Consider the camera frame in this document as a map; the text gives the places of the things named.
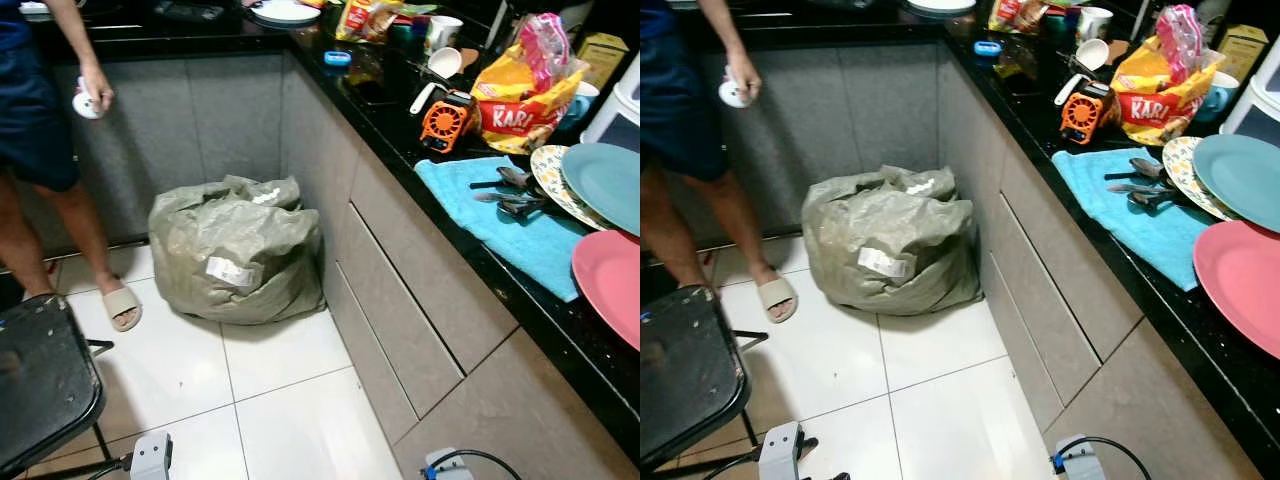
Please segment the person bare hand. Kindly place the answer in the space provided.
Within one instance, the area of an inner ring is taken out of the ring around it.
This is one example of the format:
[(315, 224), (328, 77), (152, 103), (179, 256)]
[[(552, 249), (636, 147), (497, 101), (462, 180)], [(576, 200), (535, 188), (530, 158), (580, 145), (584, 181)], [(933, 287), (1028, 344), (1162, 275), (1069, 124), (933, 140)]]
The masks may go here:
[(727, 51), (727, 63), (732, 79), (739, 87), (739, 96), (745, 104), (754, 102), (759, 96), (763, 81), (750, 56), (741, 49), (730, 49)]
[(108, 82), (108, 77), (97, 63), (84, 63), (79, 67), (73, 104), (83, 118), (101, 118), (109, 111), (114, 97), (115, 93)]

